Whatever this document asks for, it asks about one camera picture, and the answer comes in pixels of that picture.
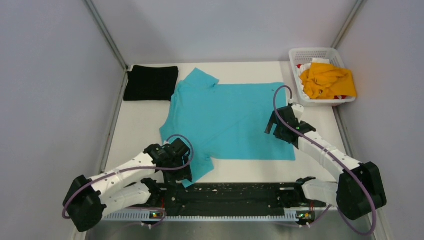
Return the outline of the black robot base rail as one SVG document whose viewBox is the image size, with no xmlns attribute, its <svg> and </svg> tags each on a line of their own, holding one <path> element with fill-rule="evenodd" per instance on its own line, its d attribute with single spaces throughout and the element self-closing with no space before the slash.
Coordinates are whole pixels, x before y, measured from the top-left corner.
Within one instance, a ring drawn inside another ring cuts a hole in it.
<svg viewBox="0 0 424 240">
<path fill-rule="evenodd" d="M 302 188 L 289 183 L 156 183 L 147 208 L 165 209 L 169 217 L 281 217 L 287 209 L 323 208 L 306 199 Z"/>
</svg>

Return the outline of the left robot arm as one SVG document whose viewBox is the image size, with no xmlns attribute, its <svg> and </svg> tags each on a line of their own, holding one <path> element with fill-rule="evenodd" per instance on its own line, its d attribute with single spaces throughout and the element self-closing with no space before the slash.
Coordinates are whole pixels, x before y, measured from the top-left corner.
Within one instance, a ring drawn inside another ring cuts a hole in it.
<svg viewBox="0 0 424 240">
<path fill-rule="evenodd" d="M 151 178 L 162 172 L 172 184 L 191 180 L 195 149 L 181 134 L 163 144 L 151 144 L 124 164 L 104 173 L 76 177 L 63 200 L 62 218 L 71 220 L 82 233 L 109 214 L 140 205 L 162 222 L 166 216 L 164 191 Z"/>
</svg>

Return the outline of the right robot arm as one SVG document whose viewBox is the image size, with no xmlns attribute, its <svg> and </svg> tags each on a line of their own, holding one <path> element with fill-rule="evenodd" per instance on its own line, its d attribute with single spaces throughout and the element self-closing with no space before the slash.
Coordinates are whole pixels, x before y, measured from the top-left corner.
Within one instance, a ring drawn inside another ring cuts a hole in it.
<svg viewBox="0 0 424 240">
<path fill-rule="evenodd" d="M 369 161 L 362 163 L 326 141 L 320 133 L 300 117 L 304 108 L 300 104 L 274 108 L 265 133 L 292 145 L 308 155 L 335 179 L 334 182 L 316 177 L 299 179 L 293 200 L 299 206 L 311 201 L 332 205 L 349 220 L 366 215 L 377 217 L 377 210 L 387 204 L 380 170 Z"/>
</svg>

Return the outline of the cyan t shirt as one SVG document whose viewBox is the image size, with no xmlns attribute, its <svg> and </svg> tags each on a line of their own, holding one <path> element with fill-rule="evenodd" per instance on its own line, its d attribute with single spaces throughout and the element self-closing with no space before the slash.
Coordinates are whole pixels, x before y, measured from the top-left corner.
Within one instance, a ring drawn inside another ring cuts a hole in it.
<svg viewBox="0 0 424 240">
<path fill-rule="evenodd" d="M 184 187 L 211 172 L 212 159 L 295 160 L 292 145 L 265 132 L 273 100 L 286 102 L 284 91 L 276 93 L 279 87 L 279 83 L 221 84 L 198 68 L 177 84 L 160 135 L 163 140 L 182 135 L 194 148 L 192 180 L 184 180 Z"/>
</svg>

